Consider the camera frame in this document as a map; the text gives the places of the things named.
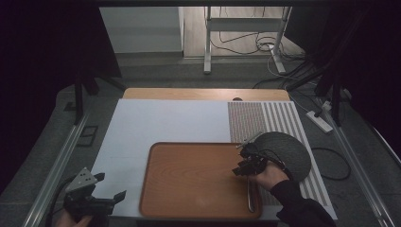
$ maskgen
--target aluminum rail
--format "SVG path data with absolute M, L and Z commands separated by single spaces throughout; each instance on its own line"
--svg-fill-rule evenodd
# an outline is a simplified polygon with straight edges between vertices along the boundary
M 81 120 L 74 125 L 68 134 L 67 139 L 61 147 L 59 156 L 54 162 L 52 168 L 50 169 L 49 174 L 47 175 L 46 180 L 44 181 L 44 185 L 41 188 L 36 200 L 33 202 L 30 211 L 26 216 L 26 220 L 24 221 L 24 227 L 36 227 L 41 223 L 42 217 L 44 216 L 44 212 L 49 204 L 54 191 L 59 183 L 61 178 L 61 174 L 63 173 L 68 160 L 70 159 L 71 153 L 74 150 L 75 145 L 79 139 L 80 133 L 82 132 L 83 127 L 90 115 L 90 112 L 93 107 L 93 99 L 88 97 L 86 112 L 84 113 Z
M 368 203 L 370 203 L 378 222 L 383 227 L 395 227 L 388 208 L 386 207 L 386 204 L 377 193 L 377 190 L 375 189 L 374 185 L 368 177 L 368 174 L 360 163 L 344 131 L 341 127 L 337 127 L 337 124 L 334 122 L 327 111 L 323 111 L 323 114 L 330 125 L 333 127 L 333 132 L 340 144 L 340 148 L 343 151 L 345 158 L 349 162 L 353 172 L 355 173 L 357 182 L 359 183 L 364 195 L 366 196 Z

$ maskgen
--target wooden tray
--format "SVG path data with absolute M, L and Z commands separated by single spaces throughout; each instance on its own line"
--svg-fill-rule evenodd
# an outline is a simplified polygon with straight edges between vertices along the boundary
M 237 144 L 157 143 L 150 148 L 140 211 L 150 218 L 258 218 L 261 201 L 232 169 L 241 161 Z

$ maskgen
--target metal frame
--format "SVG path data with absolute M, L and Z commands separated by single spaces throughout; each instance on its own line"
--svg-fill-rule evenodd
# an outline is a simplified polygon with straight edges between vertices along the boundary
M 42 186 L 41 191 L 39 192 L 38 196 L 36 197 L 36 200 L 33 202 L 26 216 L 26 220 L 24 221 L 23 224 L 24 227 L 39 226 L 39 224 L 41 223 L 46 207 L 49 204 L 52 195 L 56 190 L 61 175 L 65 167 L 67 166 L 71 153 L 74 150 L 74 147 L 79 139 L 80 133 L 82 132 L 86 120 L 88 119 L 89 114 L 92 110 L 93 100 L 91 97 L 88 97 L 88 99 L 89 100 L 86 112 L 84 113 L 80 121 L 77 123 L 77 125 L 74 125 L 72 127 L 70 133 L 68 134 L 67 139 L 62 145 L 59 156 L 57 157 L 52 168 L 50 169 L 50 172 L 47 175 L 46 180 L 44 181 L 44 185 Z
M 212 31 L 258 31 L 277 32 L 274 45 L 270 45 L 270 52 L 273 56 L 278 73 L 281 75 L 285 74 L 286 69 L 281 62 L 279 48 L 290 11 L 291 7 L 285 7 L 284 14 L 281 18 L 212 18 L 211 7 L 207 7 L 203 73 L 210 74 L 212 72 L 212 49 L 210 41 Z
M 360 188 L 363 191 L 368 203 L 370 203 L 372 210 L 377 218 L 379 224 L 383 227 L 394 227 L 395 224 L 392 221 L 392 217 L 388 211 L 388 208 L 384 201 L 381 199 L 371 180 L 369 179 L 368 174 L 360 163 L 356 152 L 352 148 L 350 142 L 348 141 L 344 131 L 341 127 L 338 127 L 333 118 L 330 117 L 330 113 L 323 111 L 325 118 L 329 121 L 329 123 L 333 126 L 334 133 L 336 139 L 338 140 L 341 150 L 344 153 L 345 158 L 349 162 L 353 172 L 355 173 L 355 177 L 357 182 L 360 185 Z

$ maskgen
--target gray floor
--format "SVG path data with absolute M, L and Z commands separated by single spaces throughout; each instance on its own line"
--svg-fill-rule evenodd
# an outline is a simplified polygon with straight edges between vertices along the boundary
M 202 61 L 171 58 L 119 59 L 122 79 L 116 79 L 127 87 L 185 87 L 185 88 L 252 88 L 261 79 L 275 78 L 267 66 L 268 59 L 214 59 L 212 74 L 202 73 Z M 299 64 L 287 62 L 291 69 Z M 259 89 L 277 88 L 282 80 L 263 83 Z M 123 92 L 103 80 L 97 81 L 100 92 L 92 97 L 93 109 L 86 126 L 98 126 L 96 138 L 90 147 L 75 147 L 61 179 L 78 173 L 83 167 L 91 168 L 113 116 L 113 110 Z M 305 116 L 305 110 L 317 111 L 309 99 L 314 99 L 313 84 L 307 84 L 291 92 L 302 108 L 298 108 L 309 144 L 313 148 L 331 148 L 340 153 L 334 134 L 324 134 Z M 26 162 L 0 197 L 0 226 L 21 226 L 35 201 L 44 180 L 72 128 L 75 113 L 65 111 L 68 102 L 74 102 L 74 88 L 60 91 L 57 106 L 41 137 Z M 341 103 L 341 128 L 345 131 L 358 159 L 362 162 L 378 194 L 387 205 L 395 225 L 401 225 L 397 211 L 401 208 L 401 170 L 383 148 L 363 119 L 352 110 L 348 100 Z M 80 138 L 78 144 L 88 141 Z M 346 166 L 337 156 L 325 150 L 314 150 L 322 174 L 339 177 Z M 324 180 L 330 199 L 339 217 L 337 224 L 345 226 L 380 226 L 368 203 L 355 173 L 345 181 Z M 57 206 L 62 204 L 62 195 Z M 112 219 L 111 226 L 136 226 L 135 220 Z

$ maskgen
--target striped panel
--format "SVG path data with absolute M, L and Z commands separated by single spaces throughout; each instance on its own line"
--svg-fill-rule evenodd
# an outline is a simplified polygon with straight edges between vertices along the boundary
M 258 131 L 279 131 L 301 141 L 308 150 L 312 161 L 309 175 L 300 182 L 301 194 L 304 198 L 311 198 L 323 206 L 331 206 L 293 102 L 229 102 L 228 112 L 233 143 L 242 143 Z M 269 192 L 263 188 L 260 189 L 264 205 L 280 204 Z

